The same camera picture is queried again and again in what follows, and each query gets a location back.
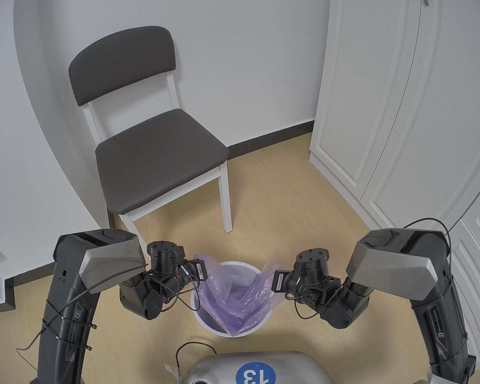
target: wooden floor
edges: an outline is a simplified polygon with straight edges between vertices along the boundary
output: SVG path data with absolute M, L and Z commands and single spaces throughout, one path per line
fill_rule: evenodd
M 345 278 L 353 248 L 368 229 L 309 163 L 309 142 L 310 135 L 304 135 L 228 162 L 233 232 L 223 230 L 215 181 L 139 219 L 140 232 L 147 242 L 183 245 L 189 259 L 202 252 L 260 269 L 273 260 L 291 269 L 299 252 L 323 247 L 330 252 L 330 274 Z M 36 376 L 14 348 L 28 345 L 40 328 L 50 281 L 17 287 L 17 310 L 0 313 L 0 384 L 25 384 Z M 304 307 L 300 311 L 311 313 Z M 285 301 L 253 335 L 227 339 L 205 331 L 180 302 L 153 321 L 141 319 L 122 308 L 118 288 L 100 296 L 95 323 L 98 329 L 88 342 L 93 350 L 85 355 L 86 384 L 175 383 L 165 365 L 175 365 L 176 349 L 194 340 L 210 343 L 219 353 L 303 351 L 336 384 L 410 384 L 426 378 L 428 370 L 409 302 L 378 291 L 368 310 L 345 330 L 318 317 L 301 320 L 293 303 Z M 35 366 L 37 350 L 35 344 L 24 352 Z M 183 372 L 208 353 L 201 346 L 184 348 Z

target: chair seat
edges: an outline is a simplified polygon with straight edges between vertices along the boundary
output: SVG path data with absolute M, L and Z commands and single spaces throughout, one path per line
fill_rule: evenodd
M 101 142 L 95 154 L 107 207 L 123 215 L 223 164 L 228 148 L 173 109 Z

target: blue circular sticker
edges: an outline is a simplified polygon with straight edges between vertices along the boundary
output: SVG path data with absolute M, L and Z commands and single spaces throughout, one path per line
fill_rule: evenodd
M 275 384 L 275 371 L 270 365 L 253 362 L 237 371 L 237 384 Z

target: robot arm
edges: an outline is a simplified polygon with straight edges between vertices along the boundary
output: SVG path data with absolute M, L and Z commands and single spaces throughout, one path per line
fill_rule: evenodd
M 187 261 L 183 247 L 156 241 L 147 246 L 147 252 L 150 271 L 132 233 L 99 229 L 60 237 L 42 320 L 38 377 L 32 384 L 80 384 L 101 291 L 119 285 L 122 305 L 152 320 L 189 282 L 206 280 L 204 263 Z
M 343 284 L 328 274 L 328 251 L 317 248 L 300 253 L 293 271 L 276 271 L 272 290 L 294 295 L 296 302 L 334 328 L 352 324 L 367 309 L 374 289 L 409 299 L 430 358 L 431 377 L 438 383 L 467 383 L 476 357 L 468 355 L 447 255 L 442 232 L 380 229 L 357 243 Z

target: white chair leg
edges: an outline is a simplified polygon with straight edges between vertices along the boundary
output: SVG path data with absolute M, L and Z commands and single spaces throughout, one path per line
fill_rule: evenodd
M 232 212 L 230 210 L 230 192 L 228 191 L 227 162 L 220 166 L 220 177 L 218 178 L 220 189 L 220 203 L 222 205 L 223 228 L 226 233 L 232 231 Z
M 128 231 L 131 233 L 134 233 L 138 236 L 138 240 L 140 242 L 140 246 L 142 247 L 142 251 L 144 252 L 144 255 L 147 259 L 150 259 L 150 256 L 147 254 L 147 243 L 143 239 L 142 235 L 138 231 L 137 227 L 133 223 L 132 219 L 130 219 L 130 216 L 128 213 L 124 215 L 119 215 L 120 219 L 123 221 L 125 226 L 127 227 Z

